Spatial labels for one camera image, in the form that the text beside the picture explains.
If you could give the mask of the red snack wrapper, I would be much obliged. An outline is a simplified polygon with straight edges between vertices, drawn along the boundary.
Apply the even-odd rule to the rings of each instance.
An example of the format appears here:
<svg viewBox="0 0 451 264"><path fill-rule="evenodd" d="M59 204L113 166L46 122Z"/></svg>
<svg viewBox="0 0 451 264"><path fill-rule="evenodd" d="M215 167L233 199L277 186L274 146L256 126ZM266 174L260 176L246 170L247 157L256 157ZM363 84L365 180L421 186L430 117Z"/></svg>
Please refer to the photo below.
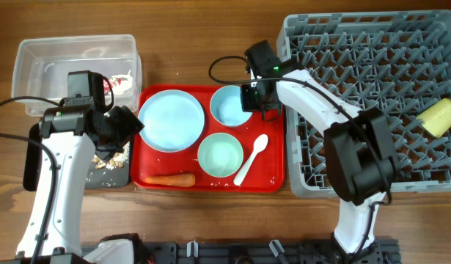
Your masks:
<svg viewBox="0 0 451 264"><path fill-rule="evenodd" d="M110 78L103 81L104 95L110 95L111 91L119 84L117 78Z"/></svg>

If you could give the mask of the yellow plastic cup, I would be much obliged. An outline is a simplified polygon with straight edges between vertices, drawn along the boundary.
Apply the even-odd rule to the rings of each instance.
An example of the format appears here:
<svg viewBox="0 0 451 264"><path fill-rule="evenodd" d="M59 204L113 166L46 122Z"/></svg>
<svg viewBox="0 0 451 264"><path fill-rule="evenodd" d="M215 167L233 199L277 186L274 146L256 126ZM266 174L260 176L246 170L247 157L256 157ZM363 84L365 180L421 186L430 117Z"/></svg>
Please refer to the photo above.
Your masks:
<svg viewBox="0 0 451 264"><path fill-rule="evenodd" d="M431 136L440 138L451 128L451 100L441 99L419 114L417 119Z"/></svg>

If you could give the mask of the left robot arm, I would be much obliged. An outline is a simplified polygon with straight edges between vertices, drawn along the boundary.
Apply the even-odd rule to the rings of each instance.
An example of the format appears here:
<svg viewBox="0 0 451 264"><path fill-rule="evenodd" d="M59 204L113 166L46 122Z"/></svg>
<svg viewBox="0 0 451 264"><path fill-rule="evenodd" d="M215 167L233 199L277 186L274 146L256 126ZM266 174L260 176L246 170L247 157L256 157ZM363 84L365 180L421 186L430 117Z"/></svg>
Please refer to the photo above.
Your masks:
<svg viewBox="0 0 451 264"><path fill-rule="evenodd" d="M147 254L137 234L104 238L83 255L81 204L92 159L110 159L122 151L143 124L125 106L47 109L37 146L40 176L29 225L13 263L141 263Z"/></svg>

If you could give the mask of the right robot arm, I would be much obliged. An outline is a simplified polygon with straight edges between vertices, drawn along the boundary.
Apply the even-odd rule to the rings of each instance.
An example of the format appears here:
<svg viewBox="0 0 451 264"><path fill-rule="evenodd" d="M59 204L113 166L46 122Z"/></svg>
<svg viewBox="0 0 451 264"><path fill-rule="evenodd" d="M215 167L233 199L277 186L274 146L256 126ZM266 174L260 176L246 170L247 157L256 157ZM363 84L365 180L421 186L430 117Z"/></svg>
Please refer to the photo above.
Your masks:
<svg viewBox="0 0 451 264"><path fill-rule="evenodd" d="M311 77L297 61L246 57L251 78L242 85L245 110L276 102L297 111L323 137L326 174L340 212L332 240L341 257L354 263L374 247L378 209L392 203L391 185L400 171L389 124L377 108L346 103Z"/></svg>

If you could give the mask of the light green bowl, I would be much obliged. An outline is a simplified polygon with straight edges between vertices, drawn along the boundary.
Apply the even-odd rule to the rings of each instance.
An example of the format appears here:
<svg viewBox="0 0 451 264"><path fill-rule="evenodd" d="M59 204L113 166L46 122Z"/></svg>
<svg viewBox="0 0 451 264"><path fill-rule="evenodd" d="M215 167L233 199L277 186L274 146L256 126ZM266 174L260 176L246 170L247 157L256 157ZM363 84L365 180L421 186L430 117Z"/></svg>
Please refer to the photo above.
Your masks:
<svg viewBox="0 0 451 264"><path fill-rule="evenodd" d="M202 140L197 151L201 169L217 178L236 173L243 163L243 147L231 134L213 133Z"/></svg>

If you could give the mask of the white tissue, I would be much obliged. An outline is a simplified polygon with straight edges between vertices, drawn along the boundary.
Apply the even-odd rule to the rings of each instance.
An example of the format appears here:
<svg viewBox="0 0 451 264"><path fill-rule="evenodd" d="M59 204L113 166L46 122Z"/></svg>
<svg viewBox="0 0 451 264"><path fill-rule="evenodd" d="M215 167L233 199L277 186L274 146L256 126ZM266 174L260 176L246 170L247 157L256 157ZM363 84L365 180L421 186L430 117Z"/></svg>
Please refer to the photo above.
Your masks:
<svg viewBox="0 0 451 264"><path fill-rule="evenodd" d="M122 95L133 86L133 77L131 72L119 74L110 78L110 84L115 95Z"/></svg>

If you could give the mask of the light blue bowl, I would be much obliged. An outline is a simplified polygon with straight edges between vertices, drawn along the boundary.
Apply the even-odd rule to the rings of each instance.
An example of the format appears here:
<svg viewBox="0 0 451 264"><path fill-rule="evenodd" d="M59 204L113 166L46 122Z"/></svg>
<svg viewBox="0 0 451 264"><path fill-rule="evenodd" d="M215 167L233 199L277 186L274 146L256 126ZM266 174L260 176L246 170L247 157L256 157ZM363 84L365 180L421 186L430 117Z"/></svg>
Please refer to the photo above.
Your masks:
<svg viewBox="0 0 451 264"><path fill-rule="evenodd" d="M238 127L247 122L251 112L242 108L241 88L228 85L219 88L210 99L210 112L213 118L227 127Z"/></svg>

